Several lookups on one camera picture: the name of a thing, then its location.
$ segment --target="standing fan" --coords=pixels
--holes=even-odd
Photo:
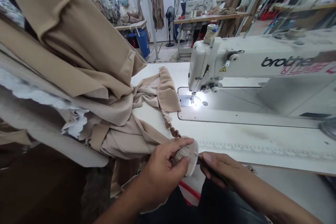
[[[175,45],[174,42],[170,41],[170,22],[172,22],[175,18],[175,11],[172,6],[168,7],[168,10],[166,12],[166,18],[168,20],[168,32],[169,32],[169,43],[166,44],[167,47],[172,47]]]

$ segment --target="brother logo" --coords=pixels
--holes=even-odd
[[[271,67],[271,66],[276,66],[276,67],[280,67],[282,65],[284,65],[285,67],[289,67],[292,66],[294,64],[299,65],[299,66],[307,66],[309,65],[312,61],[314,60],[314,58],[301,58],[300,56],[298,56],[297,58],[293,58],[292,56],[290,56],[288,59],[282,58],[282,59],[271,59],[266,57],[264,59],[264,61],[261,63],[262,67]]]

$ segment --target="face mask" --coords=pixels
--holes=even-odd
[[[120,0],[120,3],[121,3],[122,5],[128,5],[128,0]]]

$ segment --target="blue bin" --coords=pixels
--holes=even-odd
[[[128,37],[136,37],[138,39],[138,43],[142,52],[143,58],[147,58],[147,56],[151,53],[148,44],[147,32],[142,29],[138,29],[140,36],[137,33],[130,33]]]

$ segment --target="white sewing machine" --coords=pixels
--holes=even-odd
[[[185,18],[195,18],[198,10],[202,12],[210,11],[212,6],[212,0],[192,0],[185,4]]]
[[[336,27],[296,31],[196,42],[179,119],[317,128],[335,116]],[[249,77],[259,85],[225,87]]]

